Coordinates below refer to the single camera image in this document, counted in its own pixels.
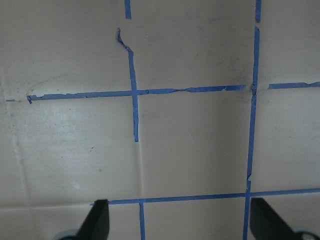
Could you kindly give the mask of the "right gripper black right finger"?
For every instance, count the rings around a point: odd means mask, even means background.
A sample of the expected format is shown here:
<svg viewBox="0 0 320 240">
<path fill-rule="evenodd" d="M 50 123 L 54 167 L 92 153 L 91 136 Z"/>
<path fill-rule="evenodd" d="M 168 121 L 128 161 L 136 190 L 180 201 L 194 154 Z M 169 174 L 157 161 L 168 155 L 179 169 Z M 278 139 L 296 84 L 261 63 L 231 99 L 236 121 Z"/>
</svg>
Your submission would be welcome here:
<svg viewBox="0 0 320 240">
<path fill-rule="evenodd" d="M 307 232 L 294 232 L 263 198 L 250 202 L 250 230 L 256 240 L 307 240 Z"/>
</svg>

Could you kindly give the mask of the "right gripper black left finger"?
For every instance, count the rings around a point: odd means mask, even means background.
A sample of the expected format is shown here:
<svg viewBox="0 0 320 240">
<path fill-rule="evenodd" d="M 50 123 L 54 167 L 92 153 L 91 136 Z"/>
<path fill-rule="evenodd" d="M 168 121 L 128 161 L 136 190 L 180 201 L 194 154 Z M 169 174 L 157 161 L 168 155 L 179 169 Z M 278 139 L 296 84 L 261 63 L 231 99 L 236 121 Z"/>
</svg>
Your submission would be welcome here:
<svg viewBox="0 0 320 240">
<path fill-rule="evenodd" d="M 109 201 L 94 202 L 87 217 L 75 235 L 76 240 L 106 240 L 110 232 Z"/>
</svg>

